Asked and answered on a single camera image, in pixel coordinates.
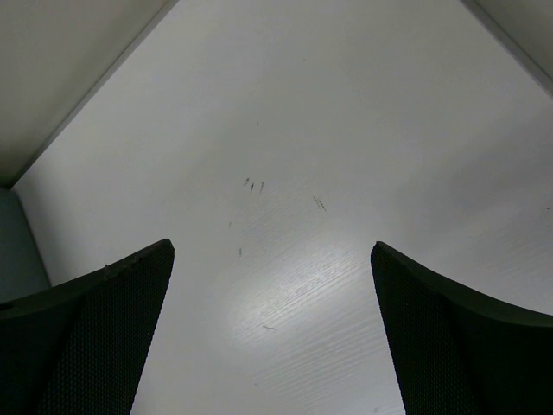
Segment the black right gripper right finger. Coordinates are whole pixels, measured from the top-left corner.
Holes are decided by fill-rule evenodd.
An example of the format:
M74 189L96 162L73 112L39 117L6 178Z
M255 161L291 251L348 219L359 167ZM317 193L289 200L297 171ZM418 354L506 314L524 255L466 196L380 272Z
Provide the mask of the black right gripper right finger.
M408 414L550 414L552 317L473 290L379 241L371 267Z

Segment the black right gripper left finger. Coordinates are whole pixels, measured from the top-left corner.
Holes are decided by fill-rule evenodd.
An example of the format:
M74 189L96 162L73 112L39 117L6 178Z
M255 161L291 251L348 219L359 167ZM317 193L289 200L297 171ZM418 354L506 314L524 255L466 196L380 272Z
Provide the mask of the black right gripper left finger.
M162 239L48 290L1 304L3 414L128 414L168 289Z

